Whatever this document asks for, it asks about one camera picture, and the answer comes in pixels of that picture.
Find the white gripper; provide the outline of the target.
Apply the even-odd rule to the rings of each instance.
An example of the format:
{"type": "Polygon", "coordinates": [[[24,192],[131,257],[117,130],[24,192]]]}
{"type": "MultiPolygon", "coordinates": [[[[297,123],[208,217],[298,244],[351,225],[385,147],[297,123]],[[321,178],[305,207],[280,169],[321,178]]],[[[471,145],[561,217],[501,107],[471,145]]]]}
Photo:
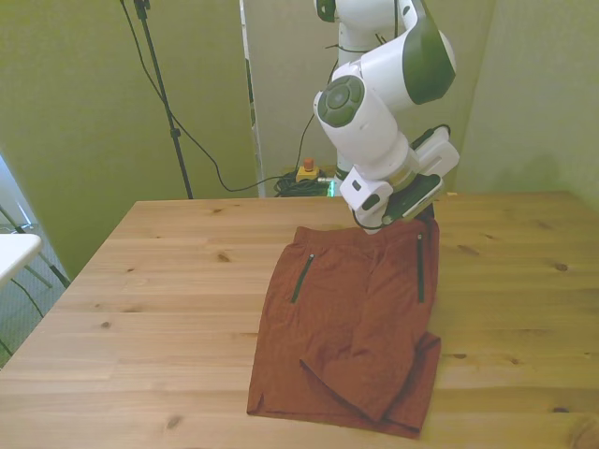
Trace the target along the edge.
{"type": "Polygon", "coordinates": [[[359,227],[374,232],[396,221],[412,220],[431,205],[443,188],[444,180],[438,175],[416,175],[409,186],[389,197],[379,225],[359,223],[359,227]]]}

